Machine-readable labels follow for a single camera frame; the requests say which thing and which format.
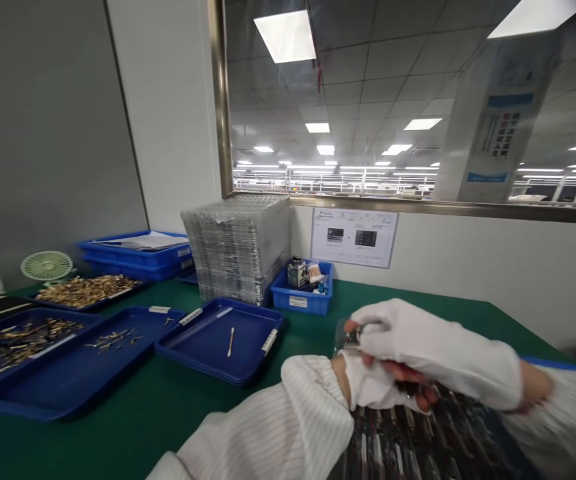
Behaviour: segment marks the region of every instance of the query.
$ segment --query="wrist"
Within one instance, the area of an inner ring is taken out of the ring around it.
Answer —
[[[346,375],[346,359],[343,355],[338,355],[330,360],[330,365],[333,368],[333,372],[335,372],[335,375],[337,376],[339,388],[341,389],[341,393],[346,400],[346,405],[350,409],[351,393],[350,383],[348,382],[348,376]]]

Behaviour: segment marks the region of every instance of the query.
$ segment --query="gray wall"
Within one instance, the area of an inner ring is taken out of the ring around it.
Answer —
[[[0,277],[147,228],[102,0],[0,0]]]

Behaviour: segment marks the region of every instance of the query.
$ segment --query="striped lab coat sleeve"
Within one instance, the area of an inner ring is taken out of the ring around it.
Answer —
[[[502,415],[506,430],[548,480],[576,479],[576,371],[540,367],[554,382],[548,401]]]
[[[289,358],[281,379],[228,413],[208,415],[147,480],[325,479],[353,432],[330,359]]]

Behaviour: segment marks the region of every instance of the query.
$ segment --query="worker's hand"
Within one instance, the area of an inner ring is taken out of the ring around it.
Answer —
[[[435,390],[427,385],[412,398],[398,390],[389,371],[391,362],[375,361],[366,366],[358,352],[346,350],[331,362],[351,411],[356,407],[388,409],[406,405],[425,413],[437,402]]]
[[[352,314],[345,330],[361,328],[365,365],[389,360],[400,381],[436,380],[491,408],[513,411],[522,398],[521,366],[505,343],[488,340],[458,323],[393,299],[367,305]]]

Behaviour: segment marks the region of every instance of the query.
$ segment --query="glass window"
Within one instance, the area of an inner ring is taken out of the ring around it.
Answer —
[[[235,190],[576,206],[576,1],[226,2]]]

